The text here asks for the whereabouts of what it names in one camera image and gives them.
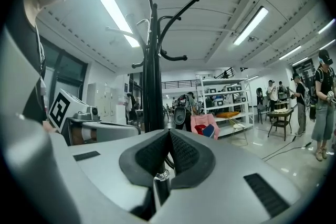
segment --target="red object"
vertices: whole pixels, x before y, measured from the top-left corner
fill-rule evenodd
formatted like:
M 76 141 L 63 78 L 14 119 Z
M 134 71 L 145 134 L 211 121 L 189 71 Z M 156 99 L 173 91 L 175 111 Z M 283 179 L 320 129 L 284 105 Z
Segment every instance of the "red object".
M 206 126 L 204 124 L 196 125 L 195 129 L 197 130 L 198 134 L 203 135 L 203 129 L 205 129 Z

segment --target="hand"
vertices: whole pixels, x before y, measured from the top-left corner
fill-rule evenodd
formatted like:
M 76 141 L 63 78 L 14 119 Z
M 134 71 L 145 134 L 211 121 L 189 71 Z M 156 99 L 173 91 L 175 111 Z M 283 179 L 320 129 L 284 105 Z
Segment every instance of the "hand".
M 48 133 L 55 133 L 57 131 L 48 121 L 43 121 L 43 128 Z

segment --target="cable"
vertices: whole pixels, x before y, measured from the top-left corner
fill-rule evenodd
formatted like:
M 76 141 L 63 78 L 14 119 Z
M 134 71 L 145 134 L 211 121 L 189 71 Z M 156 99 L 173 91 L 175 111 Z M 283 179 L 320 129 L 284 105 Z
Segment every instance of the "cable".
M 264 158 L 262 158 L 262 159 L 266 159 L 268 156 L 273 155 L 275 152 L 278 152 L 279 150 L 281 150 L 281 149 L 283 149 L 284 147 L 288 146 L 289 144 L 293 143 L 294 140 L 295 140 L 295 138 L 296 138 L 296 136 L 294 136 L 293 140 L 292 140 L 291 142 L 289 142 L 287 145 L 285 145 L 285 146 L 279 148 L 277 151 L 274 151 L 274 152 L 271 153 L 271 154 L 268 154 L 266 157 L 264 157 Z
M 309 142 L 309 143 L 308 143 L 307 145 L 305 145 L 304 147 L 310 146 L 311 143 L 312 143 L 312 142 Z M 279 154 L 282 154 L 282 153 L 285 153 L 285 152 L 289 152 L 289 151 L 291 151 L 291 150 L 295 150 L 296 148 L 303 148 L 303 146 L 293 147 L 293 148 L 291 148 L 290 150 L 283 151 L 283 152 L 280 152 L 280 153 L 278 153 L 278 154 L 275 154 L 275 155 L 272 156 L 271 158 L 268 158 L 267 160 L 265 160 L 265 162 L 268 161 L 268 160 L 270 160 L 270 159 L 272 159 L 273 157 L 275 157 L 275 156 L 277 156 L 277 155 L 279 155 Z

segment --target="floor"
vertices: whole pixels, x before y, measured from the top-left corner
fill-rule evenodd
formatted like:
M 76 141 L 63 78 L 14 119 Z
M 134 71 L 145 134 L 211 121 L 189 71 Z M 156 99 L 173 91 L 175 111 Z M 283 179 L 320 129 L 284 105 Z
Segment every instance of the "floor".
M 296 108 L 291 118 L 292 133 L 290 134 L 289 127 L 287 127 L 286 141 L 283 140 L 283 128 L 278 128 L 277 132 L 275 132 L 275 128 L 273 127 L 273 132 L 267 137 L 271 124 L 269 119 L 266 121 L 264 119 L 265 116 L 263 124 L 261 122 L 255 123 L 254 129 L 245 131 L 248 145 L 245 139 L 239 139 L 244 138 L 243 132 L 235 134 L 234 137 L 221 137 L 218 142 L 231 143 L 256 154 L 280 173 L 287 176 L 303 193 L 318 187 L 323 182 L 328 167 L 330 167 L 330 164 L 335 159 L 334 151 L 331 149 L 332 140 L 328 142 L 328 158 L 319 162 L 314 155 L 316 143 L 311 139 L 314 123 L 309 120 L 308 112 L 306 133 L 301 137 L 297 136 L 293 142 L 295 132 L 298 129 Z M 165 125 L 168 128 L 174 127 L 172 119 L 170 118 L 168 121 L 167 117 L 165 117 Z M 304 146 L 309 142 L 312 142 L 312 144 L 305 148 Z M 167 165 L 166 167 L 170 171 L 171 177 L 174 177 L 174 171 Z

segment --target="ceiling light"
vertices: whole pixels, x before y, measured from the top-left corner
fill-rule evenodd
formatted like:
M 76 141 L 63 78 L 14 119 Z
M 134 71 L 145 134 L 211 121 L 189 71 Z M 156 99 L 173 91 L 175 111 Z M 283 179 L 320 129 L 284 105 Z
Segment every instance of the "ceiling light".
M 328 44 L 324 45 L 322 48 L 320 48 L 320 50 L 324 49 L 325 47 L 329 46 L 330 44 L 334 43 L 336 39 L 334 39 L 333 41 L 329 42 Z
M 257 27 L 257 25 L 265 18 L 268 14 L 268 10 L 266 10 L 263 6 L 259 8 L 257 13 L 252 17 L 249 23 L 245 26 L 240 35 L 234 40 L 234 45 L 239 45 L 244 41 L 244 39 Z
M 328 27 L 330 27 L 333 23 L 335 22 L 335 19 L 331 20 L 330 22 L 328 22 L 328 24 L 326 26 L 324 26 L 320 31 L 319 34 L 322 33 L 323 31 L 325 31 Z
M 251 80 L 251 79 L 255 79 L 255 78 L 257 78 L 259 75 L 256 75 L 256 76 L 254 76 L 253 78 L 250 78 L 250 79 L 248 79 L 248 80 Z
M 112 19 L 114 20 L 115 24 L 118 26 L 120 30 L 132 33 L 131 28 L 129 27 L 128 23 L 126 22 L 124 16 L 122 15 L 120 8 L 118 7 L 115 0 L 100 0 L 104 5 L 107 12 L 110 14 Z M 129 44 L 132 47 L 139 47 L 139 43 L 132 37 L 124 35 L 127 39 Z
M 288 55 L 292 54 L 294 51 L 297 51 L 300 48 L 301 48 L 301 46 L 295 48 L 294 50 L 292 50 L 289 53 L 285 54 L 284 56 L 280 57 L 279 60 L 283 60 L 283 58 L 287 57 Z
M 307 59 L 308 59 L 308 57 L 305 57 L 305 58 L 303 58 L 302 60 L 297 61 L 296 63 L 293 63 L 292 66 L 296 66 L 298 63 L 301 63 L 301 62 L 303 62 L 303 61 L 306 61 Z

